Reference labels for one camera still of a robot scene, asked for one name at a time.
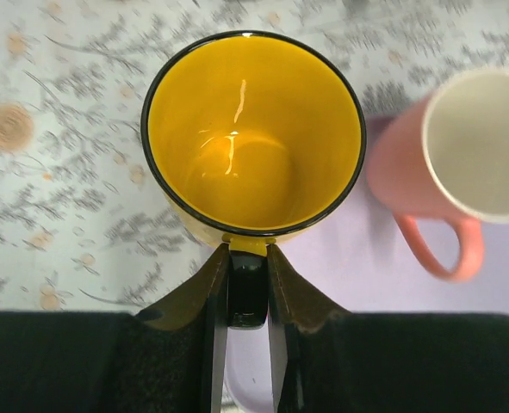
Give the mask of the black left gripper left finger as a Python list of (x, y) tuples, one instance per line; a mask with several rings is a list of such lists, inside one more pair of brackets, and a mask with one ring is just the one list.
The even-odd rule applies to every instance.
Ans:
[(229, 252), (136, 314), (0, 311), (0, 412), (217, 412)]

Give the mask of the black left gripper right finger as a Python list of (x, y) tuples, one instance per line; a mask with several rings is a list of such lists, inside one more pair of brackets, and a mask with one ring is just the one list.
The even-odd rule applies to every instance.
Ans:
[(355, 313), (268, 249), (277, 412), (509, 412), (509, 316)]

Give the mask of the yellow ceramic mug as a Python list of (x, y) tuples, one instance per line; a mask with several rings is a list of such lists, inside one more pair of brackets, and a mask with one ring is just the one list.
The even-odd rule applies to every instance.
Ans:
[(171, 57), (146, 93), (147, 164), (185, 228), (225, 245), (227, 323), (262, 326), (268, 248), (328, 217), (361, 173), (360, 102), (344, 75), (289, 37), (236, 30)]

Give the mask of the pink ceramic mug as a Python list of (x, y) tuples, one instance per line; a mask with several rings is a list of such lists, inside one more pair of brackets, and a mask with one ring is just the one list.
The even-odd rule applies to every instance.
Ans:
[[(366, 176), (427, 272), (472, 278), (484, 258), (482, 224), (509, 224), (509, 70), (458, 73), (413, 104), (374, 143)], [(433, 255), (419, 219), (451, 226), (459, 243), (453, 268)]]

